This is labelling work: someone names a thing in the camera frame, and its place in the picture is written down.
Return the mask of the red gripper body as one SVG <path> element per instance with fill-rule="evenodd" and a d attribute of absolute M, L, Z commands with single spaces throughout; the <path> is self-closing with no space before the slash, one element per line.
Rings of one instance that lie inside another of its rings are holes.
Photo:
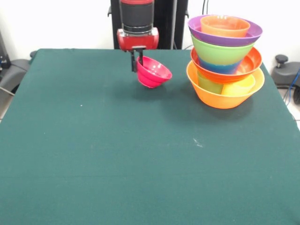
<path fill-rule="evenodd" d="M 136 48 L 157 49 L 159 42 L 159 32 L 153 27 L 150 32 L 142 34 L 126 33 L 123 29 L 117 30 L 117 40 L 120 49 L 123 51 L 131 51 Z"/>

